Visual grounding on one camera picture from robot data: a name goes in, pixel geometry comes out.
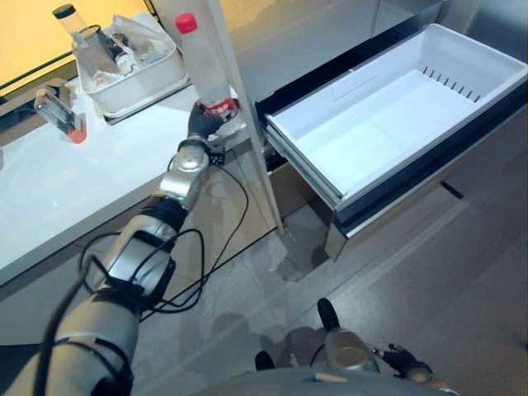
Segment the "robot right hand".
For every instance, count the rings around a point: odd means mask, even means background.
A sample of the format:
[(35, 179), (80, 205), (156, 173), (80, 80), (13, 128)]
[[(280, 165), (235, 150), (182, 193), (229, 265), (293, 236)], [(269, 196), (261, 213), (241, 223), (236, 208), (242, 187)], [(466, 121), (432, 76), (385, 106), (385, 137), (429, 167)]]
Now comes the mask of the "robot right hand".
[(391, 343), (386, 350), (376, 349), (375, 354), (395, 370), (399, 378), (426, 382), (432, 377), (431, 368), (400, 345)]

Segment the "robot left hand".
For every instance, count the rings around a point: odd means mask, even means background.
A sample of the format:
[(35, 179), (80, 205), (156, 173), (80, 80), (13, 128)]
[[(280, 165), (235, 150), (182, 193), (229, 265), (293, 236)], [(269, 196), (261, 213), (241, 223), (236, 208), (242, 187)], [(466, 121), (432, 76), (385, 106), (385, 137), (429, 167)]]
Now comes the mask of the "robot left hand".
[(236, 116), (236, 112), (230, 111), (226, 116), (213, 114), (199, 101), (196, 101), (191, 109), (187, 123), (187, 138), (207, 140), (210, 135), (216, 134), (218, 130)]

